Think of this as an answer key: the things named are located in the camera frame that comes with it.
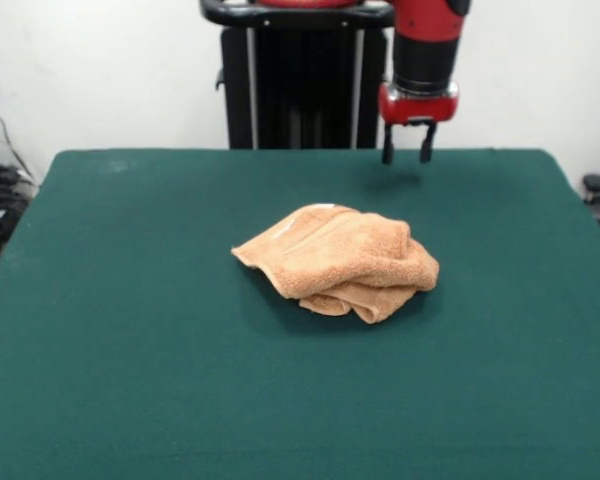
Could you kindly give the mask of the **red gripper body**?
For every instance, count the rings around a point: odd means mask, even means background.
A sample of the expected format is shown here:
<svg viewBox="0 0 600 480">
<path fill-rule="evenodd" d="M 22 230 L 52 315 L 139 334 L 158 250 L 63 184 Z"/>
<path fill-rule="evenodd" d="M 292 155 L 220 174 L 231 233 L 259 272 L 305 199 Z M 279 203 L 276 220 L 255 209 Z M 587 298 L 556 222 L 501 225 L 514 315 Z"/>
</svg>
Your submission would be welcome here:
<svg viewBox="0 0 600 480">
<path fill-rule="evenodd" d="M 459 87 L 451 82 L 434 96 L 409 95 L 393 83 L 382 83 L 378 92 L 379 113 L 387 124 L 446 122 L 451 120 L 459 103 Z"/>
</svg>

